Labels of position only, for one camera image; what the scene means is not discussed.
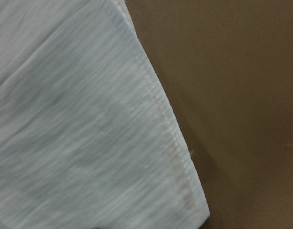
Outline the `light blue button shirt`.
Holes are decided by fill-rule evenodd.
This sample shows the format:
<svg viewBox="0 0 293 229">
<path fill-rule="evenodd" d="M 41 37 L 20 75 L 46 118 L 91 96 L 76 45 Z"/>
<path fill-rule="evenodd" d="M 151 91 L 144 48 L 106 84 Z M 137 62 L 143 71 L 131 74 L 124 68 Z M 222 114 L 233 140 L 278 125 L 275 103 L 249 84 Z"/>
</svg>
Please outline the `light blue button shirt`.
<svg viewBox="0 0 293 229">
<path fill-rule="evenodd" d="M 122 0 L 0 0 L 0 229 L 197 229 L 209 208 Z"/>
</svg>

